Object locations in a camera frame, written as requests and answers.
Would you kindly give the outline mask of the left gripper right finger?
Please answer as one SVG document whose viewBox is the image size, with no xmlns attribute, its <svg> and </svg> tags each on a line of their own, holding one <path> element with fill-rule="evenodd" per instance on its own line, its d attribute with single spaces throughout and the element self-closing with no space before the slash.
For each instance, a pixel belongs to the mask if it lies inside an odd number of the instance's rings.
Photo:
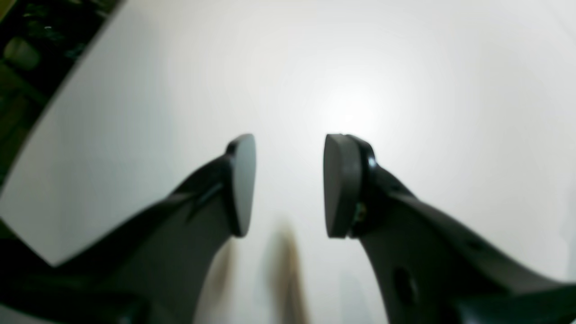
<svg viewBox="0 0 576 324">
<path fill-rule="evenodd" d="M 326 135 L 330 238 L 359 240 L 391 324 L 573 324 L 576 288 L 418 199 L 353 135 Z"/>
</svg>

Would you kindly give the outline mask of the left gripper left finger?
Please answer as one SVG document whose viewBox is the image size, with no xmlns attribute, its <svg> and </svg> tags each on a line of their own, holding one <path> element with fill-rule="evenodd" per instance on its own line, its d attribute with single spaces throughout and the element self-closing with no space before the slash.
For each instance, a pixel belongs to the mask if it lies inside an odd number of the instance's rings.
<svg viewBox="0 0 576 324">
<path fill-rule="evenodd" d="M 102 240 L 50 266 L 1 240 L 3 324 L 190 324 L 212 261 L 248 233 L 257 146 L 240 135 L 225 153 Z"/>
</svg>

